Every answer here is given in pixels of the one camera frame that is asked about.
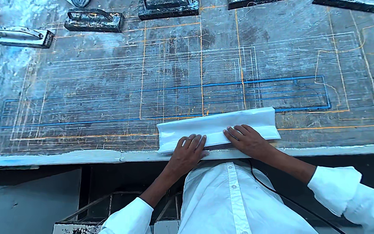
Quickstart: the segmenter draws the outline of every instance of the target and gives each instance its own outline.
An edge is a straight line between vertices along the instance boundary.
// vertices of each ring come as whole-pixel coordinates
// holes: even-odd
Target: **black wire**
[[[283,194],[278,193],[277,191],[271,189],[270,187],[268,187],[268,186],[266,186],[264,183],[262,183],[262,182],[261,182],[261,181],[260,181],[260,180],[255,176],[255,174],[253,173],[253,167],[252,167],[252,162],[251,162],[251,160],[250,160],[250,159],[248,159],[248,160],[249,160],[249,164],[251,165],[251,172],[252,172],[253,177],[254,177],[255,180],[257,180],[260,184],[262,184],[265,188],[269,189],[269,191],[278,194],[279,196],[281,196],[281,197],[287,199],[288,201],[292,202],[293,204],[299,206],[300,208],[302,208],[303,210],[307,211],[308,213],[310,213],[310,214],[314,215],[315,217],[319,218],[320,220],[322,220],[323,222],[325,222],[326,224],[328,224],[330,227],[332,227],[334,230],[336,230],[338,233],[340,233],[340,234],[346,234],[344,231],[340,230],[339,228],[337,228],[337,227],[334,226],[332,223],[330,223],[329,221],[325,220],[324,218],[322,218],[322,217],[319,216],[318,214],[312,212],[311,210],[309,210],[309,209],[303,207],[302,205],[298,204],[296,201],[293,201],[292,199],[287,198],[287,197],[284,196]]]

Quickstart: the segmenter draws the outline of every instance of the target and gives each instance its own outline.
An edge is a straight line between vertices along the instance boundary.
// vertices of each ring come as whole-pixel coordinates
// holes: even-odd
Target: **rolled sleeve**
[[[137,197],[126,207],[111,214],[102,225],[100,234],[149,234],[153,210],[143,199]]]
[[[319,203],[340,217],[355,196],[360,180],[361,173],[354,167],[317,167],[308,187]]]
[[[353,167],[317,167],[308,187],[315,199],[333,214],[374,233],[374,189],[360,183],[361,173]]]

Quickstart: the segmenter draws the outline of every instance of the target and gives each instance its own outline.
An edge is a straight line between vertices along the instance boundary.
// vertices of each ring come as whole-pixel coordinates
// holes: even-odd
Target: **cutting table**
[[[122,33],[68,31],[66,1],[2,9],[3,24],[55,40],[0,45],[0,166],[168,160],[155,152],[157,124],[269,106],[282,137],[271,143],[290,155],[374,153],[374,14],[226,2],[145,21],[138,1],[89,4],[122,12]],[[230,145],[209,150],[243,157]]]

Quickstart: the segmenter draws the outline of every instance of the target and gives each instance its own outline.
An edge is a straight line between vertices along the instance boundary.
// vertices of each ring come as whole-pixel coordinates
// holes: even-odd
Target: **dark floor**
[[[374,154],[372,155],[353,155],[353,156],[326,156],[326,157],[302,157],[301,160],[317,166],[325,167],[346,167],[354,166],[356,170],[363,174],[361,182],[374,188]],[[313,192],[304,186],[299,180],[288,174],[272,168],[257,160],[252,161],[253,165],[267,174],[274,188],[300,203],[311,211],[322,216],[336,226],[355,226],[344,217],[339,218],[329,212],[318,201],[315,200]],[[93,164],[83,166],[82,193],[80,207],[87,204],[87,201],[93,201],[105,194],[115,190],[138,190],[142,191],[150,185],[154,179],[161,173],[167,162],[131,162],[123,164]],[[181,178],[170,190],[182,191],[184,178]],[[284,203],[291,209],[303,216],[312,226],[326,226],[325,223],[318,220],[297,206],[284,200]],[[114,204],[115,207],[123,207],[125,204]],[[163,206],[155,211],[153,218],[161,212]],[[91,215],[96,216],[96,212],[104,215],[105,209],[98,208]]]

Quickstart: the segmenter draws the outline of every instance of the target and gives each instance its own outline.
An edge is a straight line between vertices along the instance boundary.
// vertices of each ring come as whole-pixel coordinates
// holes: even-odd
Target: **white fabric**
[[[228,126],[249,125],[266,140],[280,139],[275,126],[275,109],[263,107],[223,114],[213,114],[158,124],[160,148],[158,153],[173,152],[178,140],[192,132],[207,135],[205,146],[226,144],[230,141],[223,134]]]
[[[256,169],[254,173],[273,188],[263,173]],[[359,181],[359,173],[352,167],[317,167],[308,186],[332,212],[341,215],[342,210],[348,220],[363,225],[365,233],[374,233],[374,189]],[[107,219],[101,234],[149,233],[152,208],[146,206],[135,199]],[[209,161],[201,162],[186,178],[178,233],[317,232],[277,194],[255,181],[245,163]]]
[[[354,167],[317,167],[308,187],[314,192],[315,199],[340,217],[355,196],[360,180],[361,173]]]

